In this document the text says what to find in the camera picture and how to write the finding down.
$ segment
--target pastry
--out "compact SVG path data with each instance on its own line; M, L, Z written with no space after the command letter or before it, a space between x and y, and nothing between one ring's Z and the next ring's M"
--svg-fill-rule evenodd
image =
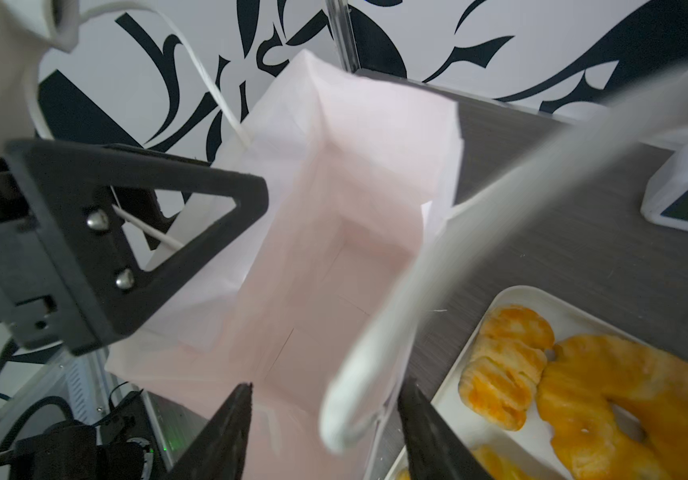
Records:
M576 480L688 479L688 363L615 336L574 336L554 350L536 405ZM640 420L643 443L619 429L611 403Z
M510 462L508 458L500 456L489 446L482 446L473 450L472 456L494 480L533 480L532 477L525 475L518 466ZM408 469L401 470L396 480L411 480Z
M496 309L478 334L458 394L464 404L505 430L519 430L554 343L549 323L523 306Z

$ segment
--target table surface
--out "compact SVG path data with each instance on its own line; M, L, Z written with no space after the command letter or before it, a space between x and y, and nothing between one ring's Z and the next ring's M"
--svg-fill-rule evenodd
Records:
M464 137L457 201L471 197L513 159L563 126L543 116L448 95L459 102ZM512 285L536 286L688 361L688 233L650 224L639 212L646 182L671 154L638 146L534 218L459 284L442 307L445 311L435 313L419 333L408 364L408 375L427 397L440 386L488 304ZM154 404L162 430L176 432L177 438L195 435L204 424L162 398ZM385 477L402 447L394 412L378 448L373 480Z

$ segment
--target pink paper bag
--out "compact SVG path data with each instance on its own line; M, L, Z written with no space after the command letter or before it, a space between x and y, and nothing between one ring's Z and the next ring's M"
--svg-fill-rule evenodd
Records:
M301 52L243 126L250 145L232 138L214 166L265 178L267 214L112 345L106 368L204 417L253 382L244 478L362 478L378 426L332 456L317 434L320 402L392 283L445 225L462 152L456 105ZM193 196L169 234L198 235L230 201ZM364 414L388 414L409 351Z

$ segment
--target black and white wall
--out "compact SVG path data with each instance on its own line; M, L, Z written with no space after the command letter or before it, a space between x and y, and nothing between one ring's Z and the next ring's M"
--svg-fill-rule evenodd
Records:
M581 120L688 62L684 0L349 0L360 64ZM688 141L688 129L668 140Z
M81 0L80 9L105 2ZM242 118L301 49L340 64L323 0L152 3L186 35ZM71 54L46 55L40 80L40 104L57 139L129 144L210 163L234 134L181 40L154 13L106 14L84 24ZM179 192L158 191L157 199L171 220L184 207ZM145 264L157 242L147 238L146 245L140 230L124 229Z

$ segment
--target screw head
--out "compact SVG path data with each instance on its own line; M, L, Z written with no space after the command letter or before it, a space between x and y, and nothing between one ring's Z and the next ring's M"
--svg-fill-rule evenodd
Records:
M99 210L90 212L88 218L85 219L85 224L88 225L88 228L91 230L106 232L109 230L109 217L100 208Z
M130 268L120 272L117 278L114 279L114 284L120 290L128 290L134 286L134 283L136 283L136 279L134 278L134 273L130 270Z

